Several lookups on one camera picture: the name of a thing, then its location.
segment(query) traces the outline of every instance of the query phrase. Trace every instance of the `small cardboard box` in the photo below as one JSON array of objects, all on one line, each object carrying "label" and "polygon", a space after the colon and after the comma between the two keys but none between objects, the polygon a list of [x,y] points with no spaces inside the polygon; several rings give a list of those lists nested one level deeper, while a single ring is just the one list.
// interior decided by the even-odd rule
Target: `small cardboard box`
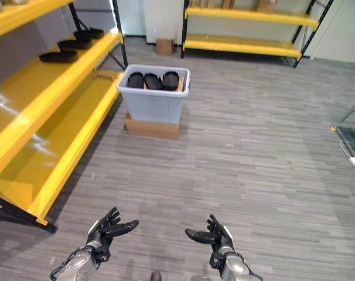
[{"label": "small cardboard box", "polygon": [[207,8],[208,9],[214,9],[215,7],[215,0],[208,0],[207,1]]},{"label": "small cardboard box", "polygon": [[260,13],[274,13],[277,0],[259,0],[257,6],[257,12]]},{"label": "small cardboard box", "polygon": [[125,126],[129,135],[153,136],[154,138],[178,139],[180,135],[180,122],[177,124],[136,121],[131,119],[129,113],[125,117]]},{"label": "small cardboard box", "polygon": [[231,0],[223,0],[222,9],[229,9],[231,5]]},{"label": "small cardboard box", "polygon": [[173,52],[173,40],[165,38],[156,39],[156,53],[170,55]]}]

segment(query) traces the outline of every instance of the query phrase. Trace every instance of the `yellow shelf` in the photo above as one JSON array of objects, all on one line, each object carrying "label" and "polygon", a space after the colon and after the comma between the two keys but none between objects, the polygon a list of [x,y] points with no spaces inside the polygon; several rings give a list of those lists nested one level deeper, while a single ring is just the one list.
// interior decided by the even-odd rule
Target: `yellow shelf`
[{"label": "yellow shelf", "polygon": [[304,25],[318,27],[318,21],[312,19],[309,15],[293,15],[287,13],[259,13],[254,11],[236,10],[236,9],[202,9],[187,8],[185,15],[191,16],[214,16],[219,18],[249,19],[261,20],[265,22],[288,23],[291,25]]},{"label": "yellow shelf", "polygon": [[4,5],[0,13],[0,36],[74,0],[29,0],[23,5]]},{"label": "yellow shelf", "polygon": [[225,52],[268,54],[300,58],[301,53],[290,42],[237,38],[220,35],[188,34],[185,49],[202,49]]},{"label": "yellow shelf", "polygon": [[0,172],[120,40],[107,33],[71,64],[35,59],[0,85]]},{"label": "yellow shelf", "polygon": [[45,216],[81,158],[118,92],[115,81],[89,75],[0,174],[0,197]]}]

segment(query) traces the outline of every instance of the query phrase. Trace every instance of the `plastic storage bin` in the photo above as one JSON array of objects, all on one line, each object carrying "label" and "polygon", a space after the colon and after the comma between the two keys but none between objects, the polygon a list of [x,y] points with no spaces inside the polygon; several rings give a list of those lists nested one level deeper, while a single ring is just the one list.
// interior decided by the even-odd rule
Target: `plastic storage bin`
[{"label": "plastic storage bin", "polygon": [[[168,71],[184,77],[182,92],[128,88],[128,77],[134,72],[153,73],[161,78]],[[190,71],[187,68],[168,66],[146,66],[130,64],[124,71],[117,89],[127,104],[133,120],[176,124],[180,122],[183,99],[189,95]]]}]

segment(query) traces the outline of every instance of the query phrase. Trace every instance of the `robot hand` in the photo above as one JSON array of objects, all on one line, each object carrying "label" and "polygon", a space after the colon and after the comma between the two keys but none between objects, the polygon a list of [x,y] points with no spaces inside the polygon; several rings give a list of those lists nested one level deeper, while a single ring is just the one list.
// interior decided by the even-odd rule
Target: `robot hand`
[{"label": "robot hand", "polygon": [[126,224],[120,222],[119,212],[114,207],[90,228],[86,246],[79,247],[50,274],[52,281],[90,280],[102,262],[110,258],[110,245],[116,236],[124,235],[138,225],[138,220]]},{"label": "robot hand", "polygon": [[87,246],[93,246],[94,259],[97,262],[106,262],[110,258],[110,245],[112,239],[116,236],[124,235],[135,229],[138,220],[126,224],[120,222],[119,211],[117,207],[111,209],[102,219],[96,221],[90,228],[87,239]]},{"label": "robot hand", "polygon": [[251,281],[256,277],[263,281],[262,277],[255,274],[246,264],[244,258],[235,252],[233,239],[225,225],[221,225],[215,216],[210,215],[206,231],[186,229],[186,235],[199,243],[211,244],[213,253],[210,257],[210,266],[218,269],[223,281]]}]

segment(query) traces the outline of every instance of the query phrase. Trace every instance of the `gray carpet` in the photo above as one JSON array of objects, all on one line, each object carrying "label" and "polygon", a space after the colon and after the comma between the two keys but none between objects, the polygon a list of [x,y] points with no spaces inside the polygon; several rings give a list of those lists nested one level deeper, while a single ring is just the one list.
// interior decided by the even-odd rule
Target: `gray carpet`
[{"label": "gray carpet", "polygon": [[[181,60],[125,42],[130,63],[192,72],[179,140],[128,136],[126,105],[115,106],[49,213],[56,234],[0,223],[0,281],[47,280],[114,205],[140,225],[114,240],[95,280],[148,280],[156,269],[163,281],[219,280],[211,248],[184,234],[210,213],[267,281],[355,280],[355,169],[329,131],[355,102],[355,66],[193,51]],[[108,59],[103,69],[118,68]]]}]

